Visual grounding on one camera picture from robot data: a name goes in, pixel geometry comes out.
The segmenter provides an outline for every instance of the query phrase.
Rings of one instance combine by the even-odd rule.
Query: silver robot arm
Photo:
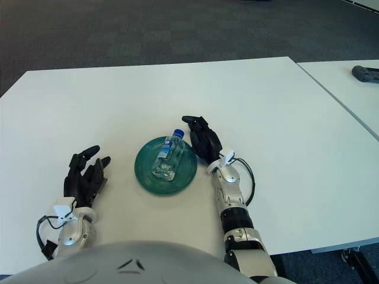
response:
[[[278,276],[261,236],[253,227],[239,188],[239,174],[230,165],[234,151],[224,148],[220,157],[209,165],[208,172],[213,175],[217,209],[224,231],[224,260],[253,280]]]
[[[43,216],[37,222],[37,241],[47,260],[53,259],[56,248],[57,257],[67,256],[92,246],[95,241],[96,231],[92,223],[97,216],[92,209],[92,203],[107,182],[104,168],[111,158],[96,159],[94,165],[89,165],[83,174],[82,172],[87,161],[99,150],[99,146],[93,146],[72,156],[64,183],[64,197],[59,198],[54,205],[56,216]],[[51,224],[50,219],[57,219],[57,227]],[[58,245],[50,240],[46,244],[42,242],[39,228],[45,220],[54,229],[62,228]]]

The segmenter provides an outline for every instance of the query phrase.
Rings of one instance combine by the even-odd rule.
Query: black cable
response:
[[[249,174],[250,174],[250,177],[251,177],[251,181],[252,181],[252,188],[251,188],[251,193],[249,195],[249,198],[248,200],[245,202],[246,206],[249,206],[249,204],[251,203],[251,201],[253,200],[253,197],[254,197],[254,193],[255,193],[255,178],[254,178],[254,174],[253,174],[253,171],[251,169],[251,167],[249,166],[249,164],[241,159],[241,158],[232,158],[232,162],[230,164],[233,164],[234,162],[240,162],[241,164],[244,165],[244,167],[246,168],[246,170],[248,170]]]
[[[69,215],[72,213],[73,208],[74,208],[73,205],[74,205],[75,201],[76,201],[76,199],[74,199],[74,200],[72,201],[72,203],[71,203],[71,211],[68,212],[68,213],[65,215],[65,218],[66,218],[67,216],[69,216]],[[61,226],[59,226],[59,227],[55,227],[55,226],[52,224],[52,222],[50,221],[50,219],[58,219],[58,216],[46,216],[46,215],[45,215],[45,216],[41,217],[41,218],[37,221],[36,237],[37,237],[38,245],[39,245],[40,248],[41,248],[41,251],[43,251],[44,248],[45,248],[45,245],[43,244],[42,239],[41,239],[41,236],[40,236],[40,227],[41,227],[41,224],[42,224],[43,222],[45,222],[45,220],[47,220],[47,222],[49,222],[49,225],[50,225],[54,230],[58,230],[58,229],[62,228],[62,227],[67,223],[67,221],[65,221]],[[47,260],[52,260],[52,259],[53,259],[52,256],[50,256],[50,257],[47,257],[47,256],[46,256],[46,258],[47,258]]]

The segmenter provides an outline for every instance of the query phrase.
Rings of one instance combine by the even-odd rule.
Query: bottle label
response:
[[[158,158],[164,158],[165,159],[167,157],[168,153],[170,152],[171,146],[172,146],[171,141],[165,141],[165,143],[162,146],[162,149],[160,150],[160,152],[158,154]]]

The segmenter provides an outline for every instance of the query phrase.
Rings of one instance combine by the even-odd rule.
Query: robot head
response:
[[[252,284],[248,277],[196,248],[133,241],[88,248],[2,281],[65,284]]]

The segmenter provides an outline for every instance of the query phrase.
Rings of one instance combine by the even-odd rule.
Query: white bracket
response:
[[[55,203],[54,211],[58,216],[58,225],[72,221],[75,218],[73,214],[73,210],[75,209],[74,200],[74,197],[62,197]]]
[[[232,162],[232,158],[235,156],[235,151],[230,147],[222,148],[219,154],[219,159],[212,162],[208,168],[207,173],[210,175],[214,170],[221,169]]]

